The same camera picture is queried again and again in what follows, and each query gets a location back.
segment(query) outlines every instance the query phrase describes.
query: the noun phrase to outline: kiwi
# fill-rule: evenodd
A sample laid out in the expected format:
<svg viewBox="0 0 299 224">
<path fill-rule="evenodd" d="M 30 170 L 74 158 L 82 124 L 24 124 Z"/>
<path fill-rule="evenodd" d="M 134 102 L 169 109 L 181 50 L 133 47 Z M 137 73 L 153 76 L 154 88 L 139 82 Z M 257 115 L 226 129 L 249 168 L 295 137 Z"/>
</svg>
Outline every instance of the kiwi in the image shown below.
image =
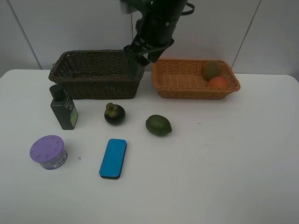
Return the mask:
<svg viewBox="0 0 299 224">
<path fill-rule="evenodd" d="M 203 72 L 204 79 L 210 81 L 220 75 L 220 66 L 217 61 L 209 61 L 204 64 Z"/>
</svg>

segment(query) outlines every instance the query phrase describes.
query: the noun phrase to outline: white table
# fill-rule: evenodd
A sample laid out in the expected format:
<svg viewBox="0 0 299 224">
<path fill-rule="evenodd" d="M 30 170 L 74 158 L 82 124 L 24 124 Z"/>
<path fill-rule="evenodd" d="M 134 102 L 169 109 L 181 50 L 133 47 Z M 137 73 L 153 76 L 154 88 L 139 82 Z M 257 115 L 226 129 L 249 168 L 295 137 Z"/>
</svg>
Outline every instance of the white table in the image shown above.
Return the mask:
<svg viewBox="0 0 299 224">
<path fill-rule="evenodd" d="M 125 108 L 125 124 L 106 123 L 106 100 L 77 100 L 77 125 L 63 131 L 48 73 L 13 70 L 0 79 L 1 224 L 299 223 L 294 78 L 238 74 L 239 92 L 209 101 L 161 98 L 146 74 L 135 99 L 111 100 Z M 152 114 L 170 120 L 169 136 L 146 130 Z M 29 156 L 49 134 L 69 154 L 53 171 Z M 99 176 L 110 138 L 128 142 L 116 181 Z"/>
</svg>

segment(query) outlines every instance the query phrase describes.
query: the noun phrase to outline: tile grout line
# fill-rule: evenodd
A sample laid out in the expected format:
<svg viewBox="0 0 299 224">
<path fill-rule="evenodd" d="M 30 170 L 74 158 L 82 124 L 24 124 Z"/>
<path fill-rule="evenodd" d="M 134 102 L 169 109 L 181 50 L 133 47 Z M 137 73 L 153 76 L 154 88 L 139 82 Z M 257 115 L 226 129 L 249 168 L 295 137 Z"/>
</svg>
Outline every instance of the tile grout line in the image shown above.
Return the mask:
<svg viewBox="0 0 299 224">
<path fill-rule="evenodd" d="M 20 23 L 20 21 L 19 21 L 17 15 L 16 15 L 16 13 L 15 13 L 15 11 L 14 11 L 12 5 L 10 4 L 10 1 L 7 0 L 7 3 L 8 3 L 8 6 L 9 6 L 10 10 L 12 11 L 12 13 L 13 13 L 13 15 L 14 15 L 15 20 L 17 21 L 17 23 L 18 23 L 18 25 L 19 25 L 19 27 L 20 27 L 20 29 L 21 29 L 21 32 L 23 33 L 23 35 L 24 35 L 24 37 L 25 37 L 25 40 L 26 40 L 27 44 L 28 44 L 29 47 L 30 47 L 30 50 L 31 50 L 31 52 L 32 52 L 32 54 L 33 54 L 33 56 L 34 56 L 34 58 L 36 59 L 36 62 L 37 62 L 37 64 L 38 64 L 39 68 L 40 68 L 40 69 L 43 69 L 42 66 L 41 66 L 41 64 L 39 63 L 39 61 L 38 61 L 38 59 L 37 59 L 37 56 L 36 56 L 36 54 L 35 54 L 35 52 L 34 52 L 32 46 L 31 46 L 31 44 L 30 44 L 30 42 L 29 42 L 29 39 L 27 38 L 27 35 L 26 35 L 26 33 L 25 33 L 25 31 L 24 31 L 24 29 L 23 29 L 23 27 L 22 27 L 22 25 L 21 25 L 21 23 Z"/>
<path fill-rule="evenodd" d="M 239 53 L 240 53 L 240 50 L 241 50 L 241 48 L 242 48 L 242 45 L 243 45 L 243 43 L 244 43 L 244 41 L 245 41 L 245 39 L 246 39 L 246 36 L 247 36 L 247 34 L 248 34 L 249 30 L 250 30 L 250 27 L 251 27 L 251 25 L 252 25 L 252 22 L 253 22 L 253 20 L 254 20 L 254 18 L 255 18 L 255 16 L 256 16 L 256 13 L 257 13 L 257 11 L 258 11 L 260 5 L 261 5 L 261 2 L 262 2 L 262 0 L 260 0 L 260 2 L 259 2 L 258 5 L 257 5 L 256 11 L 254 12 L 254 15 L 253 15 L 253 17 L 252 17 L 252 20 L 251 20 L 249 26 L 248 26 L 248 29 L 247 29 L 247 31 L 246 31 L 246 33 L 245 33 L 245 36 L 244 36 L 244 38 L 243 38 L 243 40 L 242 40 L 242 43 L 241 43 L 241 45 L 240 45 L 240 47 L 239 47 L 239 50 L 238 50 L 238 52 L 237 52 L 237 55 L 235 56 L 234 62 L 233 62 L 233 64 L 232 64 L 232 68 L 233 68 L 233 66 L 234 66 L 234 64 L 235 64 L 235 61 L 236 61 L 236 59 L 237 59 L 237 57 L 238 57 L 238 55 L 239 55 Z"/>
</svg>

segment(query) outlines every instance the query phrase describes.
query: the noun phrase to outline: dark brown wicker basket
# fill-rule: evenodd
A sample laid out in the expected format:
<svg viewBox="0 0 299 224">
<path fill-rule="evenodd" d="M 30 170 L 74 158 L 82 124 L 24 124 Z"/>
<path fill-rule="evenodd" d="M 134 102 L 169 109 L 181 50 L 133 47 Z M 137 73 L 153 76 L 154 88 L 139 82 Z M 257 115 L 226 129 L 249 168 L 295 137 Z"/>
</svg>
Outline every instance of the dark brown wicker basket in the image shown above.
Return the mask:
<svg viewBox="0 0 299 224">
<path fill-rule="evenodd" d="M 131 99 L 143 73 L 136 81 L 127 77 L 122 50 L 74 50 L 60 56 L 49 79 L 62 84 L 73 99 Z"/>
</svg>

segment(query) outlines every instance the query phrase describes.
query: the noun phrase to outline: bottle label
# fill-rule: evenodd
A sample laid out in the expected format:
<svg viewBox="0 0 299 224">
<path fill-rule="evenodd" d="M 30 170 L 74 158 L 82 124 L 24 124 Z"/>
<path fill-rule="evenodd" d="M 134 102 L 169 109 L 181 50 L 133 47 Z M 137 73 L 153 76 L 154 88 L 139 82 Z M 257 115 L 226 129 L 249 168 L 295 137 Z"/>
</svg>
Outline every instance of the bottle label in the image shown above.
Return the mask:
<svg viewBox="0 0 299 224">
<path fill-rule="evenodd" d="M 77 113 L 76 107 L 74 105 L 74 102 L 70 96 L 68 97 L 64 107 L 66 108 L 67 113 L 70 116 L 71 125 L 73 125 L 73 127 L 74 127 L 77 122 L 77 119 L 78 119 L 78 113 Z"/>
</svg>

